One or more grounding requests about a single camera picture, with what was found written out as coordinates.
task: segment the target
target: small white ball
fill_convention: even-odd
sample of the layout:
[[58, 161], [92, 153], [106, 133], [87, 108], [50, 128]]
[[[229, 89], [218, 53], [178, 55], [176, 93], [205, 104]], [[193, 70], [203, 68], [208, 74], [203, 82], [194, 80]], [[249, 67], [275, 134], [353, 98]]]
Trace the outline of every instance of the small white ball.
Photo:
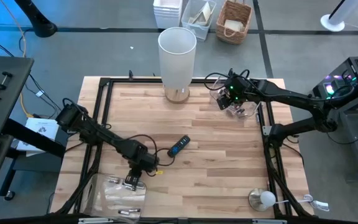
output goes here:
[[270, 191], [265, 191], [260, 194], [260, 201], [266, 207], [271, 207], [276, 203], [276, 197]]

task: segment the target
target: wooden tabletop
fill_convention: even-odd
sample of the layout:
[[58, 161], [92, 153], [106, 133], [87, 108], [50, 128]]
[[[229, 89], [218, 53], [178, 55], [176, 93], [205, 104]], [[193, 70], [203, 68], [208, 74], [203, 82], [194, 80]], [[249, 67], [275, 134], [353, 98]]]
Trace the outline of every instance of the wooden tabletop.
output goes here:
[[[85, 77], [78, 104], [92, 116], [100, 77]], [[282, 79], [269, 79], [285, 88]], [[106, 90], [99, 113], [101, 121]], [[259, 123], [255, 116], [241, 120], [220, 111], [203, 85], [190, 85], [190, 97], [184, 104], [169, 103], [160, 83], [115, 83], [109, 109], [111, 131], [124, 137], [135, 134], [152, 136], [158, 148], [171, 147], [184, 134], [191, 142], [163, 174], [141, 177], [147, 186], [142, 217], [192, 218], [272, 218], [273, 210], [256, 212], [248, 203], [254, 188], [267, 189], [267, 170]], [[276, 123], [292, 122], [290, 107], [272, 103]], [[154, 153], [150, 140], [138, 138]], [[78, 144], [70, 138], [67, 147]], [[297, 144], [286, 142], [298, 150]], [[65, 154], [51, 212], [58, 210], [75, 190], [85, 153], [85, 145]], [[302, 199], [308, 194], [305, 171], [299, 155], [285, 146], [281, 149], [288, 188]], [[161, 163], [171, 159], [162, 152]], [[103, 144], [102, 174], [125, 177], [127, 161], [112, 146]], [[302, 204], [313, 213], [308, 203]]]

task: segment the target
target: tv remote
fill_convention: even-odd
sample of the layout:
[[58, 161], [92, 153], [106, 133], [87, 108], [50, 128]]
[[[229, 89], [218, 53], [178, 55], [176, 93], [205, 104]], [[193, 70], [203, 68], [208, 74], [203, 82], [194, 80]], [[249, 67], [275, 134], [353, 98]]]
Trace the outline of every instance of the tv remote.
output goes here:
[[189, 142], [189, 136], [183, 136], [176, 144], [171, 147], [170, 150], [168, 150], [168, 156], [174, 158]]

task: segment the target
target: gray floor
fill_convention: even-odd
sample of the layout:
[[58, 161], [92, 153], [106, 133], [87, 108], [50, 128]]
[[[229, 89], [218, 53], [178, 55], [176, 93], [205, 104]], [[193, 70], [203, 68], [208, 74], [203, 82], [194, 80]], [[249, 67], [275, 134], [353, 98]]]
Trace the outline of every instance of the gray floor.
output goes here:
[[[262, 21], [270, 30], [323, 30], [319, 18], [329, 14], [340, 0], [259, 0]], [[23, 26], [28, 19], [13, 1], [6, 1]], [[60, 27], [156, 28], [152, 0], [34, 0], [41, 11]], [[219, 0], [218, 8], [223, 1]], [[358, 25], [358, 10], [346, 21]], [[0, 26], [13, 26], [0, 3]], [[255, 14], [251, 29], [257, 29]], [[356, 30], [347, 26], [347, 30]], [[0, 44], [14, 55], [21, 55], [17, 41], [20, 33], [0, 31]], [[58, 32], [41, 39], [26, 34], [27, 56], [35, 59], [33, 76], [57, 103], [63, 97], [78, 99], [82, 79], [87, 75], [159, 75], [158, 33], [81, 33]], [[358, 35], [266, 35], [273, 75], [284, 78], [288, 89], [309, 92], [329, 72], [350, 56], [358, 56]], [[249, 34], [239, 46], [225, 44], [208, 34], [198, 42], [195, 76], [248, 68], [252, 77], [265, 78], [264, 59], [258, 34]], [[52, 114], [51, 109], [24, 90], [25, 105], [31, 113]], [[293, 119], [307, 118], [308, 113], [292, 109]], [[16, 104], [11, 118], [25, 123]], [[328, 202], [330, 212], [316, 211], [322, 218], [358, 221], [358, 184], [347, 184], [344, 176], [355, 164], [351, 149], [332, 143], [321, 133], [300, 137], [305, 157], [310, 192], [316, 200]], [[4, 163], [0, 184], [10, 161]], [[41, 215], [46, 212], [48, 197], [55, 188], [57, 174], [18, 172], [11, 187], [13, 201], [0, 197], [0, 218]]]

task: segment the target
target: desk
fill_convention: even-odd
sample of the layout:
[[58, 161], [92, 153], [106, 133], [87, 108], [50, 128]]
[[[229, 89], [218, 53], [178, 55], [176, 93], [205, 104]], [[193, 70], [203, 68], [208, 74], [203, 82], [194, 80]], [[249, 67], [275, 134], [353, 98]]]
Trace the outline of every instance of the desk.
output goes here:
[[[85, 77], [78, 100], [90, 116], [99, 79]], [[270, 81], [285, 87], [282, 79]], [[104, 90], [99, 122], [106, 98]], [[280, 103], [272, 106], [276, 123], [292, 122], [289, 106]], [[272, 209], [256, 212], [247, 199], [252, 189], [267, 189], [268, 179], [255, 116], [243, 121], [228, 117], [211, 104], [209, 90], [202, 84], [190, 85], [186, 103], [169, 103], [161, 83], [115, 83], [108, 115], [107, 123], [113, 132], [122, 137], [148, 134], [156, 140], [158, 148], [172, 146], [184, 134], [191, 138], [172, 166], [159, 167], [163, 174], [142, 176], [141, 181], [147, 186], [142, 217], [273, 218]], [[154, 152], [151, 141], [137, 140]], [[78, 143], [78, 136], [73, 136], [67, 147]], [[296, 144], [286, 143], [298, 149]], [[58, 210], [78, 185], [85, 147], [65, 154], [51, 212]], [[158, 156], [161, 163], [170, 162], [165, 153]], [[289, 189], [296, 198], [303, 198], [308, 194], [308, 184], [299, 155], [283, 147], [282, 160]], [[125, 177], [128, 170], [127, 161], [112, 146], [103, 144], [99, 172]], [[313, 213], [307, 203], [303, 205]]]

